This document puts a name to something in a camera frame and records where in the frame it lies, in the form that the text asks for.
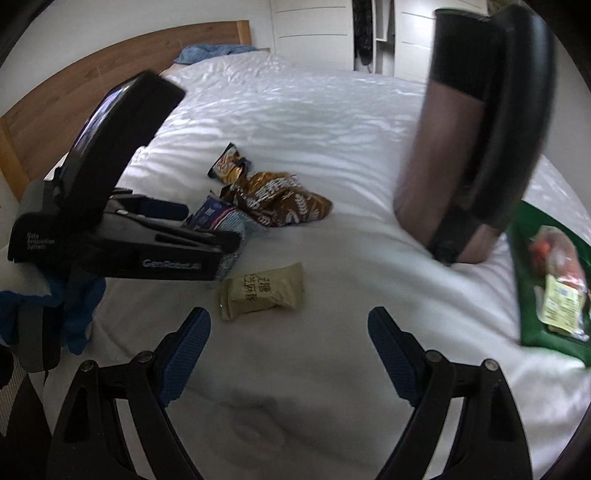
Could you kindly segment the blue white gloved left hand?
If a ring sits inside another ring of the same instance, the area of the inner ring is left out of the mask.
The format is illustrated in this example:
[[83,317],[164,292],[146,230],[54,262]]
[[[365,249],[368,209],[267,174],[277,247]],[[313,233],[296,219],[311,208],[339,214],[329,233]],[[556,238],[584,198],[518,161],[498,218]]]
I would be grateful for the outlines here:
[[1,248],[1,343],[29,373],[54,369],[61,349],[75,355],[89,342],[89,328],[106,290],[103,278],[47,277],[35,266],[8,259]]

